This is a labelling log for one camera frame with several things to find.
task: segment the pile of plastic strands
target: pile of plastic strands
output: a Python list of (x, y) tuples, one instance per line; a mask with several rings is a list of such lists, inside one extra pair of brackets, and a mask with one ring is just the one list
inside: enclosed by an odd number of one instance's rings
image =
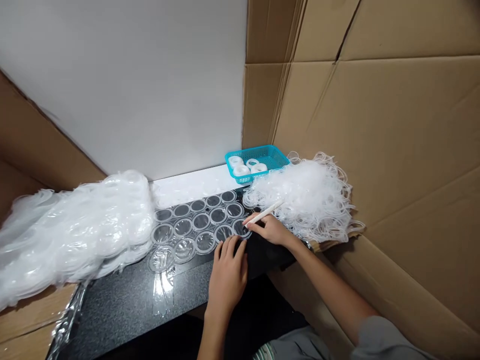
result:
[(243, 195), (248, 208), (262, 211), (279, 200), (283, 204), (272, 214), (302, 240), (346, 243), (349, 234), (361, 233), (365, 225), (352, 220), (352, 186), (333, 158), (318, 152), (313, 160), (288, 154), (290, 164), (254, 178)]
[(19, 197), (0, 230), (0, 310), (139, 261), (152, 246), (153, 216), (147, 178), (134, 170)]

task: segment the blue basket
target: blue basket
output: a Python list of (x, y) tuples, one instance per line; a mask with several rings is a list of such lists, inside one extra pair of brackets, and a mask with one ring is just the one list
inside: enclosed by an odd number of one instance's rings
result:
[(234, 169), (229, 164), (229, 157), (238, 156), (243, 159), (243, 162), (246, 164), (248, 159), (257, 159), (259, 162), (266, 165), (267, 169), (280, 169), (287, 164), (290, 164), (290, 161), (287, 159), (282, 152), (273, 145), (265, 145), (252, 147), (245, 150), (231, 151), (225, 155), (226, 165), (228, 166), (228, 171), (230, 176), (235, 179), (237, 184), (246, 184), (254, 180), (254, 177), (259, 175), (267, 174), (269, 171), (257, 172), (255, 174), (248, 174), (244, 176), (235, 176)]

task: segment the human hand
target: human hand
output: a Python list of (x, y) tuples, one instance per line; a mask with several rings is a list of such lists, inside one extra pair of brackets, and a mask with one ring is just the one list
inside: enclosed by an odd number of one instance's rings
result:
[[(259, 213), (254, 212), (243, 221), (243, 225), (256, 217)], [(262, 238), (268, 240), (272, 244), (288, 247), (290, 244), (298, 241), (298, 239), (272, 214), (268, 214), (260, 221), (265, 223), (265, 227), (261, 227), (256, 223), (249, 223), (247, 228), (259, 234)]]
[(230, 236), (225, 243), (220, 241), (217, 245), (208, 286), (205, 317), (215, 318), (223, 323), (226, 321), (227, 324), (247, 285), (247, 240), (240, 243), (234, 256), (239, 238)]

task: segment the countertop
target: countertop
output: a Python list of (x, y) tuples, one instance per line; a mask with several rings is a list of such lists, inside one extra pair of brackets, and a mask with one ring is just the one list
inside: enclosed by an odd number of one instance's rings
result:
[[(204, 185), (212, 182), (214, 186), (206, 192)], [(157, 198), (159, 206), (186, 203), (240, 187), (226, 165), (158, 180), (155, 186), (152, 191), (161, 189), (158, 194), (179, 194), (176, 203)], [(248, 239), (246, 251), (249, 279), (294, 261), (288, 250), (255, 233)], [(213, 253), (197, 254), (163, 274), (151, 272), (147, 260), (148, 256), (122, 273), (100, 278), (89, 286), (73, 337), (59, 359), (97, 358), (207, 302)]]

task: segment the brown cardboard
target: brown cardboard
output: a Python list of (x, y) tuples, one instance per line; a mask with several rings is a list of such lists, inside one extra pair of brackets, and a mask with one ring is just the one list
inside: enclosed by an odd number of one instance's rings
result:
[(0, 224), (6, 219), (12, 201), (25, 194), (34, 194), (44, 186), (21, 173), (10, 164), (0, 159)]
[(286, 64), (245, 65), (242, 148), (272, 142), (287, 67)]
[(55, 324), (50, 324), (0, 344), (0, 358), (4, 360), (45, 359), (52, 343)]
[(328, 61), (291, 65), (273, 141), (284, 154), (300, 149), (333, 69)]
[(20, 300), (16, 307), (4, 309), (0, 312), (0, 344), (59, 320), (76, 288), (76, 284), (58, 289), (50, 286), (38, 295)]
[(363, 0), (340, 58), (358, 60), (478, 54), (478, 1)]
[(105, 174), (0, 73), (0, 157), (54, 190)]
[(347, 280), (454, 358), (480, 354), (478, 69), (480, 56), (293, 64), (273, 140), (335, 156), (369, 239), (342, 257)]
[(306, 3), (294, 62), (334, 61), (359, 0), (310, 0)]
[(331, 248), (327, 257), (339, 274), (414, 345), (440, 359), (478, 358), (479, 333), (366, 237)]
[(289, 62), (305, 0), (248, 0), (246, 64)]
[(333, 61), (359, 0), (249, 0), (246, 64)]

